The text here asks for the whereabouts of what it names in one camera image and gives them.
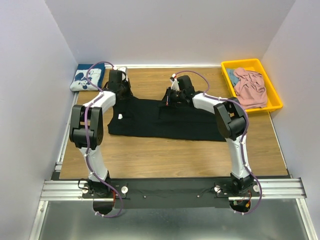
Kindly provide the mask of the black t-shirt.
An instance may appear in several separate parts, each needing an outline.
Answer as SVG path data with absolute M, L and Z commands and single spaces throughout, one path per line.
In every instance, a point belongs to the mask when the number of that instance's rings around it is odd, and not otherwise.
M 214 114 L 192 106 L 165 106 L 132 97 L 113 106 L 108 133 L 117 136 L 225 142 Z

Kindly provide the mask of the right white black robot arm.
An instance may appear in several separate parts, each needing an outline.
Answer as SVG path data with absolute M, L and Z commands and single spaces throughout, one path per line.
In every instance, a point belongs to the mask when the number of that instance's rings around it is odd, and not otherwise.
M 225 138 L 231 156 L 230 191 L 241 196 L 254 184 L 249 164 L 246 139 L 249 117 L 236 97 L 223 98 L 203 92 L 175 90 L 168 87 L 164 95 L 164 105 L 186 103 L 196 109 L 214 114 L 219 133 Z

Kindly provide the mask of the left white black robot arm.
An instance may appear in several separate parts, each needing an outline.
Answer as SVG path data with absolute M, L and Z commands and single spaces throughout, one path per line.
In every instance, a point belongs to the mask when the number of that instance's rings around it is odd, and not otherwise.
M 130 81 L 108 81 L 91 101 L 71 110 L 69 139 L 81 152 L 88 169 L 87 187 L 83 190 L 107 197 L 114 191 L 109 184 L 109 171 L 104 164 L 100 145 L 104 137 L 103 115 L 123 98 L 132 96 Z

